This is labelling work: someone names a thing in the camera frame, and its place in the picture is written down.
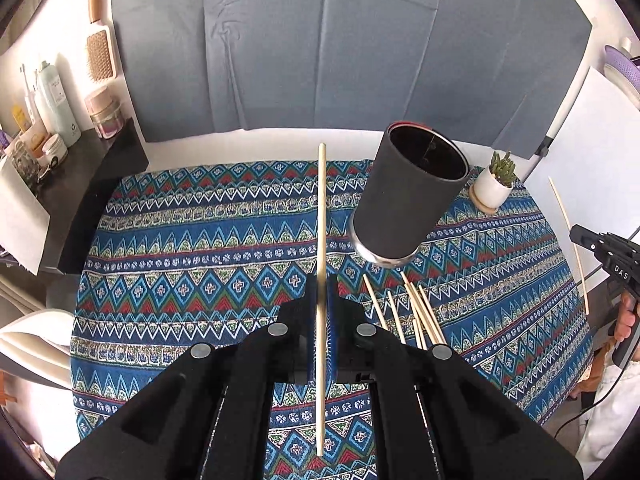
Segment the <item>person's right hand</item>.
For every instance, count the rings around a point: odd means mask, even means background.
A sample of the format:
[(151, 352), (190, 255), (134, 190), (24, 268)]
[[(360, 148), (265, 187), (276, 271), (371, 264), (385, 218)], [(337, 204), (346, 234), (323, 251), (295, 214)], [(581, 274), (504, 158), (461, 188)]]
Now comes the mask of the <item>person's right hand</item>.
[(623, 342), (631, 336), (634, 324), (636, 324), (637, 299), (626, 290), (620, 295), (620, 305), (614, 330), (614, 338), (617, 342)]

